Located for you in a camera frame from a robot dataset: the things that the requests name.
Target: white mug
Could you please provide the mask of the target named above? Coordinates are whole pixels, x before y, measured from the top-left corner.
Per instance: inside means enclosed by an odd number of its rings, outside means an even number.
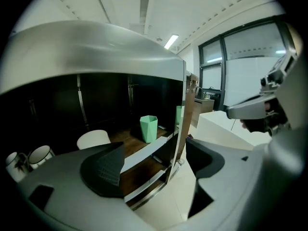
[[[21,154],[25,157],[24,161],[19,156]],[[16,182],[20,182],[29,173],[29,170],[25,165],[26,161],[27,156],[24,153],[17,152],[11,153],[5,159],[5,169]]]
[[[109,144],[110,139],[105,130],[93,130],[85,133],[77,140],[77,147],[80,150],[97,145]]]
[[[42,165],[48,159],[54,156],[53,151],[48,145],[43,145],[35,149],[29,156],[29,164],[33,169],[36,169],[38,166]]]

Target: ceiling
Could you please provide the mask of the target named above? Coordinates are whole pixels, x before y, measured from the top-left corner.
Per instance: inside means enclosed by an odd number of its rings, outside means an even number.
[[[207,27],[256,1],[34,0],[13,33],[47,22],[90,20],[128,28],[163,46],[172,34],[177,34],[179,38],[170,48],[176,53]]]

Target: stainless steel panel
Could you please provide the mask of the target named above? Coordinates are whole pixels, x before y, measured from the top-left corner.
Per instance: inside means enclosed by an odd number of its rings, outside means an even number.
[[[95,72],[184,81],[183,60],[144,36],[111,24],[65,21],[9,39],[0,66],[0,94],[40,79]]]

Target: cabinet door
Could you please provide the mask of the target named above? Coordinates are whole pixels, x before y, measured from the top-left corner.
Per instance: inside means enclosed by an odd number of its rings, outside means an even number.
[[[133,111],[136,116],[156,116],[158,124],[173,131],[176,107],[182,105],[183,82],[133,75]]]
[[[0,96],[1,152],[28,153],[36,144],[36,121],[31,113],[30,99],[24,87]]]
[[[130,114],[126,74],[82,74],[80,90],[91,130],[104,129],[109,121],[126,119]]]
[[[34,104],[40,124],[48,130],[66,131],[85,126],[77,76],[61,76],[33,85]]]

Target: wooden shelf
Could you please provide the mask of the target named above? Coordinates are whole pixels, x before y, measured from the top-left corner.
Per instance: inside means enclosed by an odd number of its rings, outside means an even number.
[[[146,189],[146,184],[148,186],[151,184],[149,180],[154,179],[159,174],[162,175],[164,173],[162,171],[166,171],[166,169],[167,167],[149,156],[120,175],[120,189],[124,196],[138,190],[141,186]]]
[[[157,128],[157,139],[165,135],[167,131]],[[111,142],[124,142],[125,158],[133,155],[137,151],[141,150],[149,143],[146,143],[142,139],[142,133],[140,125],[134,125],[130,128],[119,130],[116,133],[109,134]]]

